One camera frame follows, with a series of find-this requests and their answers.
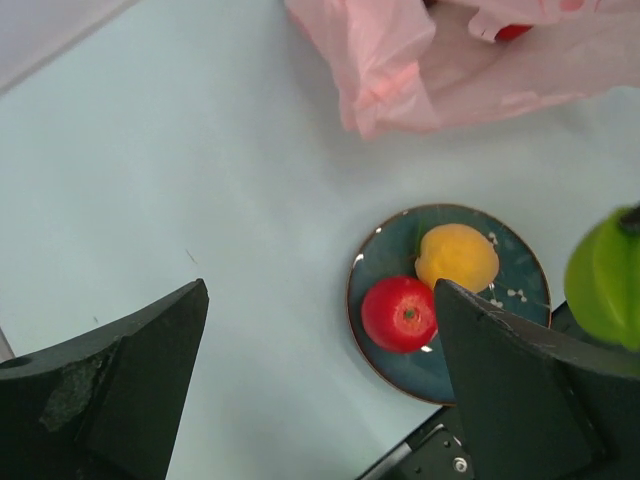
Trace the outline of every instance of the ceramic plate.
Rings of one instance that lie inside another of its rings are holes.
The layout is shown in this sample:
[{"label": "ceramic plate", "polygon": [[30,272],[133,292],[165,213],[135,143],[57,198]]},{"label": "ceramic plate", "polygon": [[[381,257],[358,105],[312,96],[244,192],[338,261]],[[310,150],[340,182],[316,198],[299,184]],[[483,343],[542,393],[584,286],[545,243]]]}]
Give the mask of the ceramic plate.
[{"label": "ceramic plate", "polygon": [[373,343],[364,331],[360,307],[366,292],[394,275],[415,277],[422,236],[438,225],[461,223],[482,232],[500,258],[492,288],[480,296],[527,320],[549,327],[551,301],[540,263],[526,243],[499,220],[460,205],[425,205],[405,210],[376,228],[358,251],[347,285],[349,323],[358,348],[373,369],[394,387],[440,405],[455,404],[440,337],[422,350],[399,355]]}]

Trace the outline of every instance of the green fruit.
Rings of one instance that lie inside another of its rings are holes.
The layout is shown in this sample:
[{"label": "green fruit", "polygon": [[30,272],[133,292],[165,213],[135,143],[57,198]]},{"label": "green fruit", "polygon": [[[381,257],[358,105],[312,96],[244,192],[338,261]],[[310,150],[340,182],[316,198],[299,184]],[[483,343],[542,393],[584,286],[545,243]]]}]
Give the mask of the green fruit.
[{"label": "green fruit", "polygon": [[564,290],[578,325],[594,338],[640,351],[640,235],[625,233],[620,208],[580,242]]}]

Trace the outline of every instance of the white table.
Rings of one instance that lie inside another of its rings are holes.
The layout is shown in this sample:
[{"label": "white table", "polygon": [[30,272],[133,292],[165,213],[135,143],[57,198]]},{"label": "white table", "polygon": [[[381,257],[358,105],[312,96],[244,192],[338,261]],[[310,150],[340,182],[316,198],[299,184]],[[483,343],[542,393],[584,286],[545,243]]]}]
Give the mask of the white table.
[{"label": "white table", "polygon": [[280,2],[145,1],[0,99],[0,324],[24,354],[203,277],[168,478],[352,479],[435,408],[352,344],[345,279],[369,229],[481,208],[537,252],[558,305],[580,235],[638,199],[638,111],[618,90],[367,144]]}]

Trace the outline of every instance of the pink plastic bag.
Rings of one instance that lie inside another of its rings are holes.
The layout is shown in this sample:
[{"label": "pink plastic bag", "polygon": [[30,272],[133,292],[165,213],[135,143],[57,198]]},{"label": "pink plastic bag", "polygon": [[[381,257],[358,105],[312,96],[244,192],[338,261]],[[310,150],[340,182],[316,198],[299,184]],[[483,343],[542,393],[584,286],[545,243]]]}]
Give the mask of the pink plastic bag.
[{"label": "pink plastic bag", "polygon": [[[365,138],[495,121],[640,87],[638,0],[285,0]],[[496,33],[535,25],[508,44]]]}]

